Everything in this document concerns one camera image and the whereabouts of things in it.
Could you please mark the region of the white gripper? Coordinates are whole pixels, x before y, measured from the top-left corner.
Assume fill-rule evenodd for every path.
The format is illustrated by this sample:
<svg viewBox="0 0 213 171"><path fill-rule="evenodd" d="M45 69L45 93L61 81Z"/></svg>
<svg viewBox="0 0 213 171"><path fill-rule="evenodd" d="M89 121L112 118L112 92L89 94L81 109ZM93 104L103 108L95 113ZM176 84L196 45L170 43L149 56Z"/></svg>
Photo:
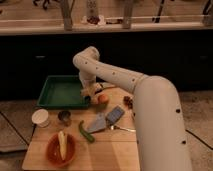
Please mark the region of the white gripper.
<svg viewBox="0 0 213 171"><path fill-rule="evenodd" d="M81 95L86 98L93 98L98 92L102 90L102 87L99 83L94 83L90 86L87 86L81 90Z"/></svg>

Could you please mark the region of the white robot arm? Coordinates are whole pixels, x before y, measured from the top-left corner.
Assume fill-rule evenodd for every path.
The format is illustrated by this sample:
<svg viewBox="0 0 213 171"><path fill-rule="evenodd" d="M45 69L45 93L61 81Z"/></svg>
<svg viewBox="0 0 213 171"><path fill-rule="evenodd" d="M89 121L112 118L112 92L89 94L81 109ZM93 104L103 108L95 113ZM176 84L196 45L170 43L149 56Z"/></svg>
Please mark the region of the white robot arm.
<svg viewBox="0 0 213 171"><path fill-rule="evenodd" d="M175 86L161 76L105 64L90 46L73 57L82 85L97 78L133 95L133 113L140 171L192 171L180 98Z"/></svg>

